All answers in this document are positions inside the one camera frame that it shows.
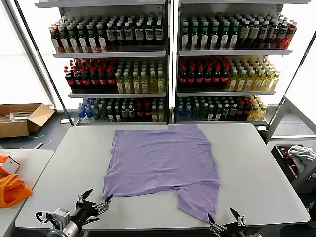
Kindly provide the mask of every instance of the white table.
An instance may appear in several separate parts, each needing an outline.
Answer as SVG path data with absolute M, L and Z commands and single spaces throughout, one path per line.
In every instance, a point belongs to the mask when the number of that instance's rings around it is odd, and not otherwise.
M 247 225 L 304 223 L 309 215 L 274 157 L 251 124 L 198 125 L 212 143 L 219 166 L 216 221 L 235 221 L 229 207 L 246 216 Z M 19 228 L 36 229 L 35 213 L 75 210 L 77 195 L 93 188 L 88 200 L 101 202 L 103 179 L 115 129 L 167 129 L 155 126 L 72 127 L 16 219 Z M 113 198 L 110 209 L 84 230 L 208 228 L 177 208 L 174 191 Z
M 33 189 L 54 154 L 53 150 L 0 149 L 0 153 L 1 151 L 17 152 L 14 160 L 21 165 L 17 171 L 18 179 L 23 180 L 30 189 Z M 33 191 L 31 197 L 36 196 L 36 194 Z M 14 221 L 24 203 L 25 201 L 22 201 L 8 208 L 0 208 L 0 237 L 10 236 Z

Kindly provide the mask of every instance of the purple t-shirt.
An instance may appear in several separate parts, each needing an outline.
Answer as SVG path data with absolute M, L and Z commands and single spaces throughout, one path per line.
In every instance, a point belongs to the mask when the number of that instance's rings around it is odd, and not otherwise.
M 211 143 L 196 125 L 116 130 L 103 198 L 176 190 L 178 208 L 208 222 L 216 214 L 219 175 Z

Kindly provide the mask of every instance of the orange cloth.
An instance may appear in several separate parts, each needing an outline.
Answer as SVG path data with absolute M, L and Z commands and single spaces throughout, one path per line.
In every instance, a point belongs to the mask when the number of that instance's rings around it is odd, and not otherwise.
M 13 206 L 32 194 L 17 174 L 0 179 L 0 207 Z

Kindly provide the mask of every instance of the metal pole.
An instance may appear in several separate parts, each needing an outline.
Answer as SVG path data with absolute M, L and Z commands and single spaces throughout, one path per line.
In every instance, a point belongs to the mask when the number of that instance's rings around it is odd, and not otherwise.
M 54 102 L 54 99 L 53 99 L 53 96 L 51 95 L 51 92 L 49 90 L 48 84 L 46 83 L 45 76 L 44 76 L 43 72 L 40 69 L 40 66 L 39 66 L 39 64 L 38 64 L 38 62 L 36 60 L 35 55 L 32 52 L 31 46 L 29 45 L 26 36 L 24 35 L 24 32 L 23 32 L 23 30 L 21 28 L 21 25 L 20 25 L 20 23 L 19 23 L 19 21 L 17 19 L 17 16 L 16 16 L 16 14 L 14 12 L 12 4 L 10 3 L 10 0 L 1 0 L 1 1 L 2 1 L 3 7 L 4 7 L 5 11 L 7 12 L 7 15 L 8 15 L 8 17 L 9 17 L 9 19 L 10 19 L 10 21 L 11 21 L 11 23 L 12 23 L 12 25 L 13 25 L 13 27 L 14 27 L 14 29 L 15 29 L 15 31 L 16 31 L 16 33 L 17 33 L 17 35 L 18 35 L 18 37 L 19 37 L 24 49 L 25 49 L 25 51 L 26 51 L 26 54 L 27 54 L 28 58 L 30 59 L 31 63 L 33 64 L 34 69 L 35 69 L 37 75 L 39 76 L 40 81 L 44 85 L 46 93 L 50 97 L 51 101 Z M 23 12 L 21 10 L 20 4 L 18 3 L 17 0 L 14 0 L 14 3 L 16 5 L 16 7 L 17 7 L 17 10 L 18 10 L 18 12 L 20 14 L 20 17 L 21 17 L 22 21 L 23 21 L 23 24 L 24 24 L 24 26 L 25 26 L 25 28 L 26 28 L 29 36 L 30 36 L 30 39 L 31 39 L 32 44 L 33 44 L 33 46 L 34 46 L 34 48 L 35 48 L 35 50 L 36 50 L 36 52 L 38 54 L 38 57 L 39 57 L 40 61 L 42 62 L 43 66 L 44 66 L 44 69 L 45 69 L 45 71 L 46 71 L 46 73 L 48 75 L 49 81 L 51 82 L 51 84 L 52 84 L 52 86 L 54 88 L 54 91 L 55 91 L 55 93 L 56 93 L 56 95 L 57 95 L 57 97 L 58 97 L 58 99 L 59 99 L 59 101 L 60 101 L 60 103 L 61 103 L 61 105 L 62 105 L 62 107 L 64 109 L 64 112 L 65 112 L 65 114 L 66 114 L 66 116 L 67 116 L 67 118 L 69 120 L 69 123 L 71 124 L 71 126 L 74 126 L 74 123 L 73 123 L 71 117 L 69 116 L 69 114 L 67 112 L 65 104 L 63 103 L 62 98 L 60 97 L 60 94 L 59 94 L 59 92 L 58 92 L 58 90 L 56 88 L 56 85 L 55 85 L 53 79 L 51 78 L 50 73 L 49 73 L 49 71 L 47 69 L 47 66 L 46 66 L 46 64 L 45 64 L 45 62 L 44 62 L 44 60 L 43 60 L 43 58 L 41 56 L 40 50 L 37 47 L 37 44 L 35 43 L 34 37 L 33 37 L 32 33 L 30 31 L 30 28 L 29 28 L 29 26 L 28 26 L 28 24 L 26 22 L 24 14 L 23 14 Z

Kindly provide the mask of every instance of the metal shelf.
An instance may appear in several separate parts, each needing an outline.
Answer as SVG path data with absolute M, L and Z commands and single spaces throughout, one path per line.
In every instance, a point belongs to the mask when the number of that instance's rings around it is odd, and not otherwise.
M 179 97 L 190 96 L 241 96 L 241 95 L 273 95 L 275 91 L 223 91 L 223 92 L 177 92 Z
M 185 50 L 179 51 L 180 56 L 209 56 L 209 55 L 288 55 L 293 50 Z
M 245 3 L 245 4 L 308 4 L 311 0 L 181 0 L 181 4 Z
M 70 98 L 164 98 L 166 93 L 156 94 L 73 94 L 68 95 Z
M 89 7 L 89 6 L 125 6 L 125 5 L 163 5 L 165 0 L 62 0 L 37 2 L 38 8 L 52 7 Z
M 164 57 L 166 51 L 141 52 L 107 52 L 107 53 L 57 53 L 55 58 L 136 58 L 136 57 Z

